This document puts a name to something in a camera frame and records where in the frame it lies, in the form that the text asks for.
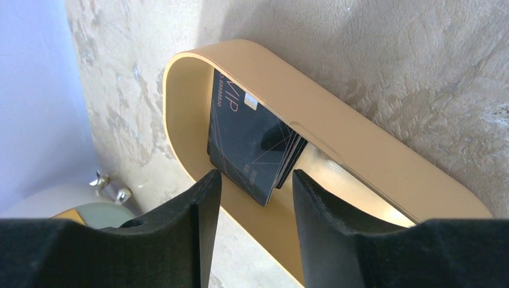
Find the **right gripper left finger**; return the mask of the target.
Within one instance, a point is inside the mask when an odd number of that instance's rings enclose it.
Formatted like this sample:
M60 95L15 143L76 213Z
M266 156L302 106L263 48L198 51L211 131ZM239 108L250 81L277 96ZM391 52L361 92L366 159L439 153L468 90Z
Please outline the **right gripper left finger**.
M207 287L221 173L119 227L1 220L2 287Z

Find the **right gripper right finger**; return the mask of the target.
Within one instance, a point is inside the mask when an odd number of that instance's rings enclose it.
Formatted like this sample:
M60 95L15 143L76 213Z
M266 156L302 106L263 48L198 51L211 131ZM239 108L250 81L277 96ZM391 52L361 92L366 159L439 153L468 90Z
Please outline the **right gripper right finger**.
M406 228L292 175L306 287L507 287L508 221L438 219Z

